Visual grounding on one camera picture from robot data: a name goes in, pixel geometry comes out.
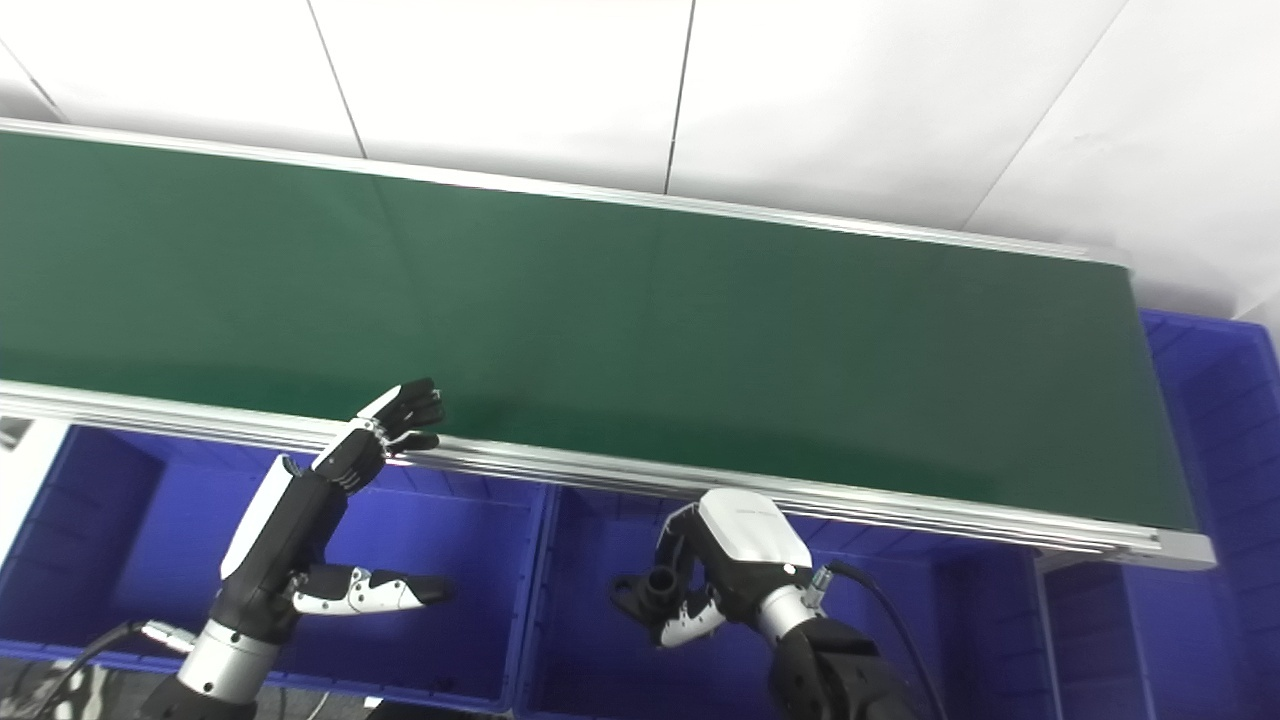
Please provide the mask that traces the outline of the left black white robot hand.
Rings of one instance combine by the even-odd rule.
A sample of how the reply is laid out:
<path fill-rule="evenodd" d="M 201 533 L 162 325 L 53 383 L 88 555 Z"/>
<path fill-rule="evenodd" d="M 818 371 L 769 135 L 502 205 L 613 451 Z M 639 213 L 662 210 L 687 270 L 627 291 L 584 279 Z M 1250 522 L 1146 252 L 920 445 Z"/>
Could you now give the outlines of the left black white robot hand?
<path fill-rule="evenodd" d="M 271 462 L 220 565 L 207 626 L 283 646 L 302 614 L 397 612 L 447 602 L 447 577 L 330 566 L 324 553 L 349 506 L 388 460 L 439 445 L 444 416 L 430 378 L 394 386 L 361 409 L 315 459 Z"/>

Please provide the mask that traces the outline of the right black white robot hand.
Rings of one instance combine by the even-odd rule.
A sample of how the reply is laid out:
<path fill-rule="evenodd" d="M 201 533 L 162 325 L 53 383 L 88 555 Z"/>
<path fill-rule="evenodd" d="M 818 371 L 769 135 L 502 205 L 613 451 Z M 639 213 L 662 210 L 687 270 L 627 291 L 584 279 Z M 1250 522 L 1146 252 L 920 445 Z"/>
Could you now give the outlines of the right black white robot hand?
<path fill-rule="evenodd" d="M 774 648 L 818 616 L 804 600 L 812 552 L 764 495 L 710 489 L 672 512 L 654 566 L 672 580 L 652 630 L 662 648 L 709 637 L 726 623 L 753 629 Z"/>

